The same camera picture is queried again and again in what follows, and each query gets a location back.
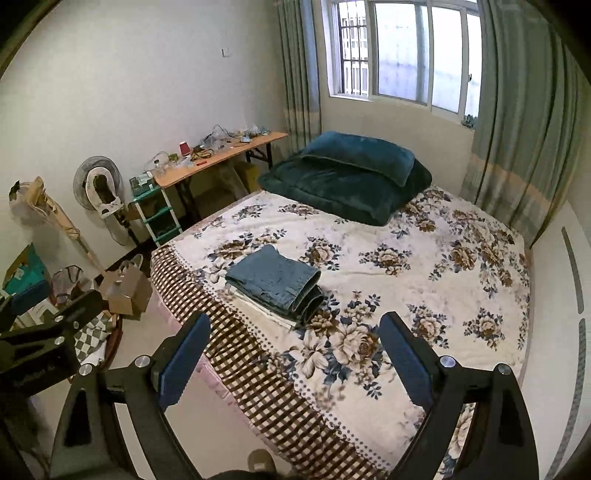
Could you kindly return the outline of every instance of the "yellow box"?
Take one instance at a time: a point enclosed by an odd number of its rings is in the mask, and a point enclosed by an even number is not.
[[[234,169],[248,192],[257,192],[261,189],[258,184],[258,177],[261,172],[256,165],[248,162],[240,162],[234,165]]]

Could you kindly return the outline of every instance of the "wooden table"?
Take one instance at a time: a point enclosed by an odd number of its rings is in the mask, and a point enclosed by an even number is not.
[[[266,161],[269,168],[273,166],[273,158],[271,155],[271,142],[287,137],[287,134],[282,132],[271,132],[268,135],[261,135],[253,138],[249,143],[242,143],[240,140],[232,141],[232,148],[224,148],[218,150],[209,158],[197,160],[204,161],[201,165],[191,165],[188,167],[176,167],[166,170],[163,174],[154,175],[156,183],[163,189],[174,186],[177,189],[178,196],[185,211],[193,217],[195,221],[201,220],[195,205],[195,199],[191,195],[190,182],[191,177],[200,171],[203,171],[213,165],[226,161],[230,158],[236,157],[240,154],[246,155],[246,161],[251,162],[253,158],[257,160]],[[260,147],[266,147],[266,152],[263,153]]]

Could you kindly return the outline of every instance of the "window sill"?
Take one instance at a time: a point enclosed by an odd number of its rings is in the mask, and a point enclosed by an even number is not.
[[[361,97],[358,95],[346,95],[343,93],[335,93],[333,95],[329,95],[330,98],[338,98],[341,100],[353,100],[355,102],[369,102],[369,103],[376,103],[378,105],[399,105],[407,108],[418,108],[427,112],[430,112],[432,115],[441,118],[443,120],[447,120],[448,122],[454,123],[460,127],[465,128],[466,130],[474,131],[471,128],[468,128],[460,122],[459,115],[457,113],[449,112],[442,108],[432,107],[429,109],[427,105],[423,105],[421,103],[413,102],[411,100],[403,100],[401,98],[394,98],[394,97],[386,97],[382,95],[372,95],[370,97]]]

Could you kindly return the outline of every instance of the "bed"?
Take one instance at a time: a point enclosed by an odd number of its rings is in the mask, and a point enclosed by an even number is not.
[[[322,272],[325,301],[305,328],[287,330],[225,285],[228,268],[266,244]],[[395,310],[465,367],[504,362],[519,376],[524,364],[523,240],[437,187],[385,226],[259,192],[156,250],[152,281],[171,322],[210,316],[200,375],[309,478],[384,476],[424,418],[379,342],[384,313]],[[463,410],[438,478],[453,472],[472,411]]]

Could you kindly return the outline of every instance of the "green curtain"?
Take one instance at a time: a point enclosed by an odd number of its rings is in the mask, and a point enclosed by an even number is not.
[[[291,148],[297,152],[320,135],[318,59],[311,0],[278,0],[285,118]]]
[[[525,0],[479,0],[479,9],[483,83],[461,196],[531,246],[575,172],[588,83]]]

